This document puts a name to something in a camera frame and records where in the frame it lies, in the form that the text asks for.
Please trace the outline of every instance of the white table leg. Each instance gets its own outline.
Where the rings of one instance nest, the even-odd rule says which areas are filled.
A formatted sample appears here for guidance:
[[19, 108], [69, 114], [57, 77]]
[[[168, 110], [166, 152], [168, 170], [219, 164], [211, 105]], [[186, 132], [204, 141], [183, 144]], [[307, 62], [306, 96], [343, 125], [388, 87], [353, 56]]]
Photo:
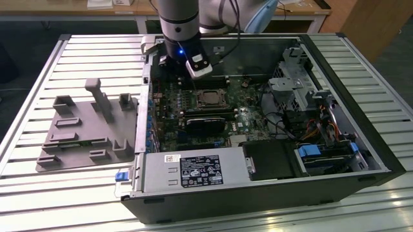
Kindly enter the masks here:
[[147, 29], [147, 17], [146, 16], [136, 16], [135, 18], [136, 25], [138, 25], [138, 31], [139, 34], [147, 34], [148, 29]]
[[307, 33], [318, 33], [319, 32], [325, 17], [326, 17], [325, 15], [317, 15], [315, 16], [315, 18], [314, 18], [314, 20], [310, 24]]

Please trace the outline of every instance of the barcode sticker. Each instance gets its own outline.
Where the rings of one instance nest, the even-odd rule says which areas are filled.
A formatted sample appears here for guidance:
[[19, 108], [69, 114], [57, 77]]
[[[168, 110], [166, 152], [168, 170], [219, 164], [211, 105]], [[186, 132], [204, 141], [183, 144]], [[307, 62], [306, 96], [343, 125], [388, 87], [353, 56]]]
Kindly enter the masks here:
[[166, 155], [166, 163], [179, 162], [180, 155]]

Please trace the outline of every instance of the warning label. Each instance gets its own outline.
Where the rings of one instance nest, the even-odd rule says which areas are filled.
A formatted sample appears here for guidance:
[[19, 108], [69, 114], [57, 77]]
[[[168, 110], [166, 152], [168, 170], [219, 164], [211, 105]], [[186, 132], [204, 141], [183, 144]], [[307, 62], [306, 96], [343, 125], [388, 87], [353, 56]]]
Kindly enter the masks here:
[[219, 156], [180, 158], [180, 185], [184, 188], [222, 185]]

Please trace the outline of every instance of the blue latch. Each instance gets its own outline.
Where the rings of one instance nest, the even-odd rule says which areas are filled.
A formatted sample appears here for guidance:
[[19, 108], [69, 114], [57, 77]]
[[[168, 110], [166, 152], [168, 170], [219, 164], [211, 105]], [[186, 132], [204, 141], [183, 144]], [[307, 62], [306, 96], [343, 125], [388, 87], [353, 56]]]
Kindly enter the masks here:
[[355, 143], [350, 143], [350, 147], [354, 153], [358, 152], [358, 146]]
[[298, 153], [299, 153], [299, 157], [321, 155], [321, 151], [317, 145], [303, 145], [298, 149]]
[[116, 173], [116, 176], [115, 176], [116, 182], [128, 181], [128, 180], [130, 180], [128, 172]]

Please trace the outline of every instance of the motherboard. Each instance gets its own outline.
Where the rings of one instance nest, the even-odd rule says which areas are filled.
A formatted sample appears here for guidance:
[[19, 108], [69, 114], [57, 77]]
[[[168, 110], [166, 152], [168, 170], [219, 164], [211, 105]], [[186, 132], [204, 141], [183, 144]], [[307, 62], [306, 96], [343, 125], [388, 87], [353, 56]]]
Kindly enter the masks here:
[[204, 83], [170, 82], [154, 88], [160, 151], [238, 146], [270, 138], [258, 106], [261, 83], [247, 76]]

